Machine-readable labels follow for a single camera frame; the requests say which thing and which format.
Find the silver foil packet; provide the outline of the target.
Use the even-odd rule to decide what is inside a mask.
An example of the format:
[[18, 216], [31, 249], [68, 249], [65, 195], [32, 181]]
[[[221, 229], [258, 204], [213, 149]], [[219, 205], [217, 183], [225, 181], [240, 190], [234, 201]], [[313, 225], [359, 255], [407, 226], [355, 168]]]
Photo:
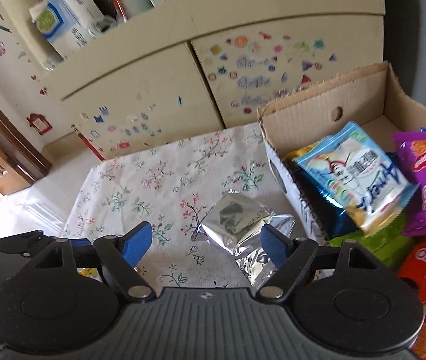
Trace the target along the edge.
[[260, 202], [230, 190], [200, 222], [191, 240], [206, 241], [230, 254], [253, 289], [258, 289], [276, 271], [261, 243], [261, 230], [266, 224], [289, 239], [302, 236], [302, 226], [293, 215], [277, 214]]

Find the green snack packet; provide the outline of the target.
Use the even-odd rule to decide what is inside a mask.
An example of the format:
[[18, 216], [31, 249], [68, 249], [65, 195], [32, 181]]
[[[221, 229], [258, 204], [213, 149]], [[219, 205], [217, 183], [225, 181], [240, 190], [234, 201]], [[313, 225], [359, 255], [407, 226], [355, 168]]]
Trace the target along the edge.
[[328, 241], [328, 245], [340, 247], [347, 239], [355, 240], [385, 266], [397, 271], [414, 246], [412, 238], [403, 235], [406, 224], [407, 214], [403, 212], [389, 226], [372, 236], [365, 236], [361, 230], [358, 230], [333, 238]]

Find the white blue tissue box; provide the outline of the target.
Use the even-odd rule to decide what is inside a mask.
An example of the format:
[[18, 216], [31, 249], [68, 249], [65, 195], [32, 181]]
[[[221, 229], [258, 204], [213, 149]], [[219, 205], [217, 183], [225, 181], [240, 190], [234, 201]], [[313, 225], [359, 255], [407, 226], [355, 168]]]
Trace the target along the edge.
[[93, 0], [38, 0], [29, 13], [36, 29], [63, 59], [93, 40], [89, 29], [104, 17]]

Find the small yellow snack packet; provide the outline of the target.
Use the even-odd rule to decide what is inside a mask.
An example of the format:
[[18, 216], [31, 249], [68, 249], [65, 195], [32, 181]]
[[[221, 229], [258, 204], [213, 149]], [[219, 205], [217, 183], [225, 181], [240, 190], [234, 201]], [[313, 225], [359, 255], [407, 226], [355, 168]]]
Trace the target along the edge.
[[304, 155], [307, 155], [313, 149], [315, 149], [319, 144], [320, 144], [320, 141], [316, 141], [314, 143], [311, 143], [310, 145], [306, 145], [302, 148], [292, 150], [287, 155], [285, 155], [285, 158], [283, 158], [283, 164], [290, 169], [299, 168], [299, 165], [296, 163], [296, 159], [301, 158]]

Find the blue foil snack bag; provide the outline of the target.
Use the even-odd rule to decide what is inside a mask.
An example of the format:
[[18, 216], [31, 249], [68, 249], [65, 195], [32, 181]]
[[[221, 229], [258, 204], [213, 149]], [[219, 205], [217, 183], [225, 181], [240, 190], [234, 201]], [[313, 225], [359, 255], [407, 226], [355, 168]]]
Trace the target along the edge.
[[291, 176], [307, 200], [312, 213], [319, 220], [319, 226], [326, 233], [328, 240], [359, 230], [346, 210], [301, 167], [293, 165]]

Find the cream cabinet with stickers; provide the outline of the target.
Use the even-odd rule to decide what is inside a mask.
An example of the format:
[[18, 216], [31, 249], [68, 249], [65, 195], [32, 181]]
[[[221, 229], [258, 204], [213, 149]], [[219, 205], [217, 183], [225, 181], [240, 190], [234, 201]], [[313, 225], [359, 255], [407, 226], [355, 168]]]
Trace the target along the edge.
[[0, 108], [36, 150], [104, 158], [255, 120], [275, 97], [383, 57], [385, 0], [172, 0], [95, 21], [67, 59], [0, 0]]

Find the floral tablecloth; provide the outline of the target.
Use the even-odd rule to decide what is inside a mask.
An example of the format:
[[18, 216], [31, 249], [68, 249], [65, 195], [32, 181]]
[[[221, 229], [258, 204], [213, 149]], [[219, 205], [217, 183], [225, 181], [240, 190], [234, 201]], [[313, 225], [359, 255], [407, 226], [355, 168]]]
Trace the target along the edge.
[[142, 221], [152, 245], [137, 265], [160, 292], [164, 287], [247, 287], [249, 281], [220, 248], [193, 240], [197, 226], [228, 191], [237, 191], [277, 214], [290, 214], [307, 236], [272, 174], [257, 123], [184, 139], [93, 167], [62, 235], [91, 241], [122, 236]]

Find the red gift box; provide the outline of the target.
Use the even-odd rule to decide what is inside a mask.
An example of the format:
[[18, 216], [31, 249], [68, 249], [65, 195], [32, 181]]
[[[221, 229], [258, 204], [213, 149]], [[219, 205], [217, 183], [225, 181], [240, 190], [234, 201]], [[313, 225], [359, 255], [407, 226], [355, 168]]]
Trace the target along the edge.
[[100, 160], [104, 161], [105, 158], [103, 155], [93, 146], [93, 144], [85, 137], [85, 135], [79, 130], [76, 125], [71, 125], [71, 128], [73, 129], [74, 133], [81, 139], [81, 141], [87, 146], [87, 148]]

